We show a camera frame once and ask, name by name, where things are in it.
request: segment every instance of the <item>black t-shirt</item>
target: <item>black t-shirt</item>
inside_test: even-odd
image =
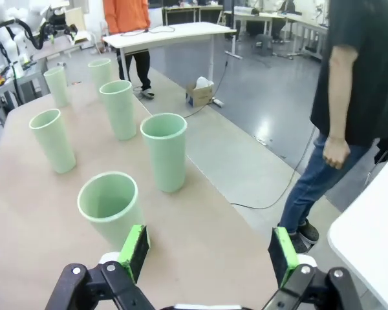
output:
[[[388,135],[388,0],[330,0],[329,33],[310,117],[326,136],[334,46],[351,46],[358,52],[345,138],[349,145],[369,146]]]

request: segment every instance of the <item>green plastic cup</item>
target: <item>green plastic cup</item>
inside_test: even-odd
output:
[[[108,113],[112,130],[118,140],[129,140],[136,134],[132,84],[129,81],[113,81],[99,90]]]
[[[38,114],[30,120],[29,127],[57,173],[68,172],[76,166],[60,110],[54,108]]]
[[[67,90],[65,69],[63,67],[49,69],[44,73],[44,77],[47,86],[52,93],[56,107],[66,107],[70,100]]]
[[[106,83],[112,81],[112,65],[108,58],[91,61],[88,64],[91,70],[92,81],[99,93],[99,89]]]
[[[155,183],[161,191],[175,192],[184,184],[186,129],[186,120],[172,113],[156,114],[141,123]]]
[[[120,251],[135,224],[144,224],[138,187],[129,175],[109,171],[91,178],[78,195],[80,214]]]

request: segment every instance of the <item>person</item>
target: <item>person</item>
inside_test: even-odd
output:
[[[329,24],[310,117],[319,137],[279,223],[297,253],[319,239],[315,202],[388,135],[388,0],[330,0]]]
[[[148,16],[147,0],[103,0],[105,19],[109,32],[120,34],[135,30],[147,30],[151,24]],[[119,77],[125,79],[120,51],[116,51],[119,64]],[[136,73],[142,83],[141,93],[149,99],[154,98],[151,90],[151,81],[148,78],[150,55],[148,50],[125,55],[125,65],[129,79],[129,68],[132,58],[135,58]]]
[[[294,13],[295,12],[295,3],[293,0],[284,0],[280,6],[279,11],[281,13]],[[272,25],[272,38],[274,41],[281,41],[280,31],[286,25],[286,20],[283,18],[273,18]]]

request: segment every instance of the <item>shoe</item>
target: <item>shoe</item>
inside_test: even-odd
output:
[[[303,243],[300,234],[295,232],[294,234],[289,234],[289,237],[297,254],[304,254],[308,251],[308,248],[306,247],[305,243]]]
[[[297,232],[307,243],[315,244],[319,240],[318,230],[314,226],[312,226],[308,220],[306,220],[306,223],[304,225],[300,225],[297,228]]]
[[[153,90],[150,88],[147,88],[145,90],[141,90],[141,95],[143,95],[144,97],[146,97],[148,99],[154,99],[154,97],[155,97]]]

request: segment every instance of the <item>cardboard box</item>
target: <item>cardboard box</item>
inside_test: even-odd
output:
[[[186,87],[186,103],[192,107],[202,107],[211,103],[213,99],[213,86],[207,86],[199,89],[194,89],[195,83],[191,83]]]

